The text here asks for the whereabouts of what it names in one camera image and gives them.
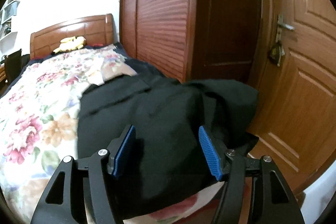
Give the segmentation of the dark wooden chair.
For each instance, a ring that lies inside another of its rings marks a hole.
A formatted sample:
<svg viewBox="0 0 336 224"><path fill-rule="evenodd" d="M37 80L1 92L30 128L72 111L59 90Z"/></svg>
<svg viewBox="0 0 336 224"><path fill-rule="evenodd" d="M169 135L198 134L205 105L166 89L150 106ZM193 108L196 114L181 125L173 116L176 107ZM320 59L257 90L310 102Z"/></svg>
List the dark wooden chair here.
<svg viewBox="0 0 336 224"><path fill-rule="evenodd" d="M22 55L21 49L5 57L5 73L9 85L21 74L23 67L29 61L30 54Z"/></svg>

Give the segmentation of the red-brown louvered wardrobe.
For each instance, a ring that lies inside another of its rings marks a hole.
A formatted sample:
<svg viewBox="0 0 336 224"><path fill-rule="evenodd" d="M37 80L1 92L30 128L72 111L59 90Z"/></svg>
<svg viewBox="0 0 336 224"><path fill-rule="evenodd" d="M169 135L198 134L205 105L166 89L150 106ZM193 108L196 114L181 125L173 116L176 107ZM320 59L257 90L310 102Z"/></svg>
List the red-brown louvered wardrobe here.
<svg viewBox="0 0 336 224"><path fill-rule="evenodd" d="M120 0L126 53L182 82L247 82L261 0Z"/></svg>

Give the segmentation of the yellow Pikachu plush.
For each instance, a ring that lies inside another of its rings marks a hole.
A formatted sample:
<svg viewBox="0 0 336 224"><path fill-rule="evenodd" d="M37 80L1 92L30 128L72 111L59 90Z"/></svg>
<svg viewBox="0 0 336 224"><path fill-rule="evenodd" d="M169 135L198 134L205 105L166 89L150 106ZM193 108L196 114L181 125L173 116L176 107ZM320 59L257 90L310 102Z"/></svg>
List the yellow Pikachu plush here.
<svg viewBox="0 0 336 224"><path fill-rule="evenodd" d="M83 36L72 36L60 40L60 45L53 50L54 54L60 52L70 52L82 49L86 44L86 39Z"/></svg>

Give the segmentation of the white wall shelf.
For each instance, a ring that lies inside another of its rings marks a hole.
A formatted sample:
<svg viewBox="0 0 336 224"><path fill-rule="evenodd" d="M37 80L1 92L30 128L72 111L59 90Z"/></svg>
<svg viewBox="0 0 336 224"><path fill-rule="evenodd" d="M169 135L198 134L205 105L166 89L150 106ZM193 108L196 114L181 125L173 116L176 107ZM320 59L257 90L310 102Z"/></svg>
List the white wall shelf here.
<svg viewBox="0 0 336 224"><path fill-rule="evenodd" d="M13 50L18 33L13 22L16 20L20 2L21 0L6 0L1 8L1 58Z"/></svg>

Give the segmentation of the wooden headboard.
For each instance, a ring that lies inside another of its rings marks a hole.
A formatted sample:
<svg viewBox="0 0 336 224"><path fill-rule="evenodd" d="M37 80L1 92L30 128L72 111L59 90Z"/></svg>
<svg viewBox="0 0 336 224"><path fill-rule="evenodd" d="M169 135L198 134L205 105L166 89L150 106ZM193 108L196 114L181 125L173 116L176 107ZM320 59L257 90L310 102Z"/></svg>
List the wooden headboard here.
<svg viewBox="0 0 336 224"><path fill-rule="evenodd" d="M83 36L89 46L110 45L117 41L112 14L86 16L54 24L30 36L30 59L46 57L60 45L60 40Z"/></svg>

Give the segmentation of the wooden room door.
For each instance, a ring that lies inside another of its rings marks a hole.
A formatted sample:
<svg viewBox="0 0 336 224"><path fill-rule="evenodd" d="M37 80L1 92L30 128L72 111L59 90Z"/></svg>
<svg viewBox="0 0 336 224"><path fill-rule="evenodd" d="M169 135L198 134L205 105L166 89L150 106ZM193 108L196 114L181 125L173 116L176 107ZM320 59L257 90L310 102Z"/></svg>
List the wooden room door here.
<svg viewBox="0 0 336 224"><path fill-rule="evenodd" d="M272 64L277 16L285 56ZM300 193L335 161L335 8L330 0L262 0L260 35L249 84L259 91L249 127L259 141L251 156L271 156Z"/></svg>

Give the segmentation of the floral blanket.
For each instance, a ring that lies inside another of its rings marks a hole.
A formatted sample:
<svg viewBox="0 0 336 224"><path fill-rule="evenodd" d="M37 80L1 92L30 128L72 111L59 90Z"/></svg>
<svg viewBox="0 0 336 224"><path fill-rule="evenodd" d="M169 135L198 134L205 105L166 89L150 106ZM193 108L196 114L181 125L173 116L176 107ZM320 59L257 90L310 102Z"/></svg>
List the floral blanket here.
<svg viewBox="0 0 336 224"><path fill-rule="evenodd" d="M115 49L88 47L30 65L1 98L1 190L14 223L30 223L61 159L77 156L84 91L138 74Z"/></svg>

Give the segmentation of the wooden desk with cabinets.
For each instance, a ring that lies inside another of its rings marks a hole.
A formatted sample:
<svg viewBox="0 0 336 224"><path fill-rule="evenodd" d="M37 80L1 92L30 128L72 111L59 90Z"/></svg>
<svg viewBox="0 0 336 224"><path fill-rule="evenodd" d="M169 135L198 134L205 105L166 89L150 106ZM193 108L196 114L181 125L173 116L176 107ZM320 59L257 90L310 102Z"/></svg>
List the wooden desk with cabinets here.
<svg viewBox="0 0 336 224"><path fill-rule="evenodd" d="M0 83L6 80L5 65L1 64L0 66Z"/></svg>

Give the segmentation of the black double-breasted coat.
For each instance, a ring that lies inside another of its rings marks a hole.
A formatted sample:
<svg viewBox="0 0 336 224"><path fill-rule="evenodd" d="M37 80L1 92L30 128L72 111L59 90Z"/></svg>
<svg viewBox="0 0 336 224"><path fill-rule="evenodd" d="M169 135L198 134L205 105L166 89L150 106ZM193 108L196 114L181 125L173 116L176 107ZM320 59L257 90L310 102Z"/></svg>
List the black double-breasted coat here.
<svg viewBox="0 0 336 224"><path fill-rule="evenodd" d="M234 80L180 83L145 73L120 76L83 93L78 156L107 147L133 125L135 144L110 195L125 219L150 214L216 183L199 143L201 126L243 155L256 145L247 129L257 103L257 90Z"/></svg>

